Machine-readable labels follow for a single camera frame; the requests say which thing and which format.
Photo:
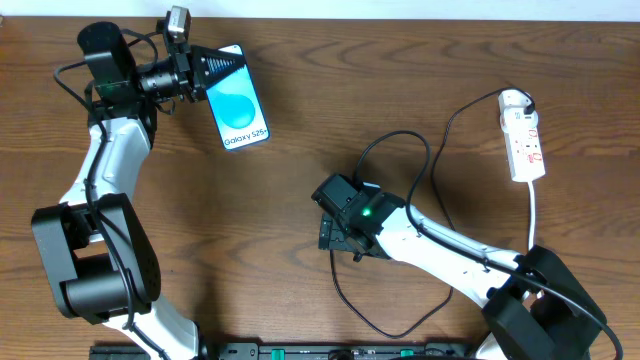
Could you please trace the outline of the blue Samsung Galaxy smartphone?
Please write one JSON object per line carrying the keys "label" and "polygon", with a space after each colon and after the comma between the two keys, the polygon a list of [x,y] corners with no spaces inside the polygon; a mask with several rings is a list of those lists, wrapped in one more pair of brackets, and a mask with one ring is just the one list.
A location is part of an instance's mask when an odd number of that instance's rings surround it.
{"label": "blue Samsung Galaxy smartphone", "polygon": [[269,126],[247,64],[210,86],[206,96],[227,151],[270,138]]}

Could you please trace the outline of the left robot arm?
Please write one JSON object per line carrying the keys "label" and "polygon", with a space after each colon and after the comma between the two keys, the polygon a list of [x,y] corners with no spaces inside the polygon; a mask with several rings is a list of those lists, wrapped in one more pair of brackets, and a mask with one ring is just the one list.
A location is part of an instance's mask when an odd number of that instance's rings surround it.
{"label": "left robot arm", "polygon": [[165,59],[140,65],[136,43],[153,38],[106,21],[77,37],[92,75],[77,95],[90,145],[71,188],[31,219],[54,302],[68,318],[118,330],[153,359],[215,359],[199,325],[162,295],[157,256],[135,213],[133,195],[155,140],[157,117],[177,101],[202,101],[207,90],[243,69],[245,58],[187,42],[187,25],[161,19]]}

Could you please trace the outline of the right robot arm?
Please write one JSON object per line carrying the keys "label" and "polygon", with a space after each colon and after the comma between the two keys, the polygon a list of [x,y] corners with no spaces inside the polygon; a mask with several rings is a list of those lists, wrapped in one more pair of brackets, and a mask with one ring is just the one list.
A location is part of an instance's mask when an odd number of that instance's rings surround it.
{"label": "right robot arm", "polygon": [[321,243],[356,257],[418,267],[471,299],[489,334],[479,359],[585,359],[606,318],[562,260],[485,245],[421,214],[400,197],[346,176],[313,193],[324,211]]}

